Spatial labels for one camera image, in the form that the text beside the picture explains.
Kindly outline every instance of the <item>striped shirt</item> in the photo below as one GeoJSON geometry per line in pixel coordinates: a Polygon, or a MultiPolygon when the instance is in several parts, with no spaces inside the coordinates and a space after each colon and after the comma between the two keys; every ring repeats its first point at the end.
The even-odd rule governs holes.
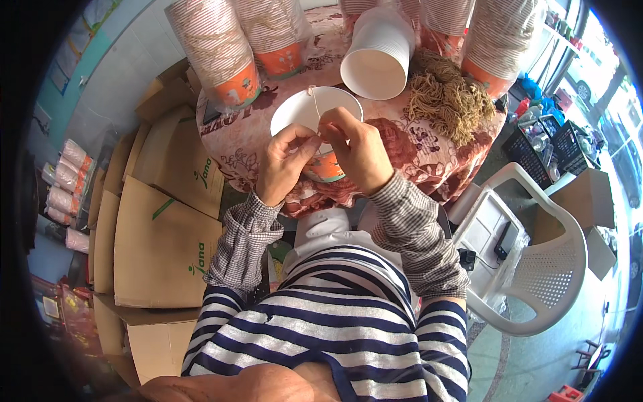
{"type": "MultiPolygon", "coordinates": [[[[385,206],[391,197],[403,200],[394,203],[398,209],[404,208],[405,203],[417,207],[415,191],[423,199],[428,198],[396,175],[372,197],[380,221],[383,210],[394,209],[385,206]]],[[[257,276],[260,280],[257,244],[265,248],[275,240],[273,237],[280,237],[276,213],[271,216],[270,209],[251,193],[245,204],[226,213],[228,230],[204,277],[209,286],[182,375],[235,375],[262,363],[293,369],[315,361],[331,368],[343,401],[466,400],[464,310],[454,302],[436,301],[423,306],[416,320],[410,304],[411,289],[425,299],[462,297],[467,281],[457,271],[461,270],[457,263],[449,263],[452,273],[444,267],[425,264],[436,275],[422,276],[417,261],[411,260],[409,265],[414,269],[407,271],[408,256],[405,259],[402,253],[407,280],[390,261],[368,248],[333,246],[297,262],[277,292],[249,306],[246,296],[258,283],[257,276]],[[239,243],[248,246],[246,251],[237,246],[239,243]],[[232,261],[241,261],[243,268],[232,261]],[[422,277],[435,293],[426,290],[426,283],[416,284],[416,277],[422,277]]],[[[408,215],[415,221],[419,216],[408,215]]],[[[435,221],[437,207],[435,215],[432,208],[421,215],[422,222],[411,226],[412,233],[406,234],[415,240],[409,248],[416,254],[420,243],[445,249],[444,234],[434,233],[435,226],[430,224],[432,216],[435,221]]],[[[404,219],[387,221],[396,224],[404,219]]],[[[386,227],[379,230],[386,232],[386,227]]],[[[373,235],[375,242],[377,231],[373,235]]],[[[395,248],[379,243],[388,245],[383,247],[387,250],[395,248]]],[[[450,258],[444,252],[439,256],[432,253],[427,249],[425,261],[443,264],[445,258],[450,258]]]]}

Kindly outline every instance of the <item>table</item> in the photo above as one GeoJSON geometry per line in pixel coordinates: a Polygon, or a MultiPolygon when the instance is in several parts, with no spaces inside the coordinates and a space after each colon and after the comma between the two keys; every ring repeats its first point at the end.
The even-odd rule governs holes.
{"type": "MultiPolygon", "coordinates": [[[[284,100],[311,84],[349,91],[340,77],[340,62],[349,43],[342,39],[339,7],[308,10],[306,17],[312,24],[316,48],[305,71],[283,81],[265,80],[263,92],[250,106],[206,125],[203,116],[207,99],[203,91],[199,96],[196,115],[203,144],[238,191],[250,192],[256,182],[261,150],[270,140],[270,120],[284,100]]],[[[448,204],[448,208],[478,172],[506,114],[497,112],[491,121],[480,122],[473,131],[474,140],[456,148],[451,140],[435,134],[431,122],[408,118],[403,108],[409,93],[405,90],[387,101],[357,98],[364,109],[365,122],[379,129],[393,167],[423,192],[441,204],[448,204]]],[[[317,183],[302,176],[287,195],[282,214],[301,218],[334,206],[350,208],[356,198],[363,196],[349,178],[317,183]]]]}

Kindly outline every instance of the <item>person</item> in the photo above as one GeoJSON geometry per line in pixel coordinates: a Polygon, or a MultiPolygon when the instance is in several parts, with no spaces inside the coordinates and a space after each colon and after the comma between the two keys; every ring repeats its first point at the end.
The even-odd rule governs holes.
{"type": "Polygon", "coordinates": [[[181,377],[134,395],[165,401],[464,401],[469,281],[437,224],[438,204],[394,171],[379,131],[336,108],[319,130],[374,206],[370,233],[344,210],[299,221],[279,289],[254,305],[261,256],[281,238],[284,198],[322,144],[291,124],[267,146],[255,189],[226,233],[181,377]],[[421,297],[416,319],[412,300],[421,297]]]}

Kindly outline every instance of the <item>finger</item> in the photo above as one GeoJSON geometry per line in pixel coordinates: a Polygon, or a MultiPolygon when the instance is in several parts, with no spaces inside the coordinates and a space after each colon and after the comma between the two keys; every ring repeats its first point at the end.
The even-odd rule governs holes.
{"type": "Polygon", "coordinates": [[[301,172],[303,166],[315,155],[320,146],[322,146],[321,138],[318,136],[310,137],[294,154],[286,158],[284,163],[294,166],[296,170],[301,172]]]}
{"type": "Polygon", "coordinates": [[[346,145],[345,135],[332,124],[320,124],[321,135],[330,143],[338,160],[347,160],[350,154],[350,148],[346,145]]]}
{"type": "Polygon", "coordinates": [[[340,106],[327,110],[320,118],[320,125],[332,123],[342,129],[349,139],[357,134],[359,126],[362,124],[346,108],[340,106]]]}
{"type": "Polygon", "coordinates": [[[274,149],[285,152],[289,149],[288,144],[296,138],[308,138],[316,135],[317,133],[310,128],[301,124],[292,123],[284,127],[273,137],[271,146],[273,146],[274,149]]]}

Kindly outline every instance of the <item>brown yarn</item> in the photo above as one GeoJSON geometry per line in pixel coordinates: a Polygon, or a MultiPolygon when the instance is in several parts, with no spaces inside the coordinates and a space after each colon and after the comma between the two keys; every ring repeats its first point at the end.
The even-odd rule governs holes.
{"type": "Polygon", "coordinates": [[[411,96],[404,112],[409,119],[427,119],[431,127],[456,147],[473,140],[471,131],[481,118],[491,119],[495,108],[484,86],[462,76],[451,59],[419,49],[411,63],[411,96]]]}

